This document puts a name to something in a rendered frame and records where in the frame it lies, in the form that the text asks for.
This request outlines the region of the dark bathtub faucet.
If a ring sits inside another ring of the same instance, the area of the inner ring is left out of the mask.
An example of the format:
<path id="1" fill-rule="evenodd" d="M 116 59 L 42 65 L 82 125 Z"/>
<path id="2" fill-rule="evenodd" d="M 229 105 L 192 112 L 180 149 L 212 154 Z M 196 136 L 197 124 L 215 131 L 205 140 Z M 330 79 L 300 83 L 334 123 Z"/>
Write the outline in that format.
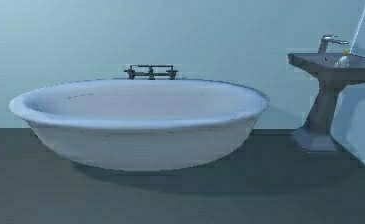
<path id="1" fill-rule="evenodd" d="M 147 77 L 149 80 L 154 80 L 156 76 L 168 77 L 170 80 L 174 80 L 178 71 L 173 65 L 138 65 L 138 68 L 147 68 L 146 72 L 136 71 L 135 65 L 130 65 L 125 73 L 130 80 L 134 80 L 136 77 Z M 164 72 L 155 72 L 155 68 L 166 68 Z"/>

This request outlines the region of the grey pedestal sink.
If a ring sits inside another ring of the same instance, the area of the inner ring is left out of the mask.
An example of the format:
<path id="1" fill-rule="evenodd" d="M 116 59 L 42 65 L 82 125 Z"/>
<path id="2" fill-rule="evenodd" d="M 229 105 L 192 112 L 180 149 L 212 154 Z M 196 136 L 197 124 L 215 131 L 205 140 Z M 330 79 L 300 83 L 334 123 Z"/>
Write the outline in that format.
<path id="1" fill-rule="evenodd" d="M 304 124 L 291 137 L 309 153 L 337 152 L 339 144 L 331 135 L 338 96 L 348 85 L 365 83 L 365 57 L 349 54 L 348 66 L 334 64 L 342 53 L 289 53 L 288 63 L 316 78 L 319 91 Z"/>

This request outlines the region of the oblong white bathtub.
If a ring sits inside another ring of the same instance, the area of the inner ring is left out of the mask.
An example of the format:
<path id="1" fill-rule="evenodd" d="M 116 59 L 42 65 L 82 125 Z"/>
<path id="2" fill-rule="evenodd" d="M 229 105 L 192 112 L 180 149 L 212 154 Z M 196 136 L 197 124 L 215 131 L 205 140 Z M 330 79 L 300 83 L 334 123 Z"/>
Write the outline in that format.
<path id="1" fill-rule="evenodd" d="M 91 80 L 23 93 L 9 103 L 56 154 L 92 167 L 163 171 L 231 154 L 269 106 L 262 92 L 209 80 Z"/>

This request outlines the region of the white bottle with yellow cap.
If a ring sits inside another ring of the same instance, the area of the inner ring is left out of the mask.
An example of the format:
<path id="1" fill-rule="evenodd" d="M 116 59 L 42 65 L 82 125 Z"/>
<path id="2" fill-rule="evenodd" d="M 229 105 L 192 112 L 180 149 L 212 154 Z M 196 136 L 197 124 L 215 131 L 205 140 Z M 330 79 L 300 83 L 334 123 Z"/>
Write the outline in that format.
<path id="1" fill-rule="evenodd" d="M 338 68 L 347 68 L 349 66 L 349 55 L 350 51 L 345 50 L 343 52 L 343 56 L 337 61 L 337 67 Z"/>

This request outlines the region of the grey sink faucet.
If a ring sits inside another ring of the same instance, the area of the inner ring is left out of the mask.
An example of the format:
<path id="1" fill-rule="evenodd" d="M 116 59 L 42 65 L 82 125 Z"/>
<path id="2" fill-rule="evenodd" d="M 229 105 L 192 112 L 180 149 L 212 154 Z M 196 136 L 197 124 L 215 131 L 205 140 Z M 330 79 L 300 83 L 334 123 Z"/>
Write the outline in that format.
<path id="1" fill-rule="evenodd" d="M 320 45 L 318 48 L 318 53 L 319 54 L 325 54 L 328 48 L 328 44 L 329 43 L 335 43 L 335 44 L 340 44 L 340 45 L 347 45 L 348 41 L 346 40 L 340 40 L 337 38 L 336 35 L 334 34 L 325 34 L 322 36 L 321 40 L 320 40 Z"/>

